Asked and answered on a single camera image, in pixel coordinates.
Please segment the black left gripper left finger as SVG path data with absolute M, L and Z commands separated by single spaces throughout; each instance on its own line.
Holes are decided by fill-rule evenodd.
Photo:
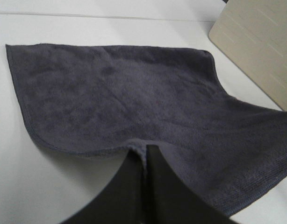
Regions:
M 142 172 L 139 156 L 129 151 L 119 170 L 88 205 L 64 224 L 139 224 L 142 219 Z

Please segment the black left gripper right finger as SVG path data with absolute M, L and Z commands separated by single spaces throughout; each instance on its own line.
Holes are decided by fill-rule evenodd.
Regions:
M 148 145 L 147 223 L 234 224 L 229 217 L 202 201 L 175 174 L 156 145 Z

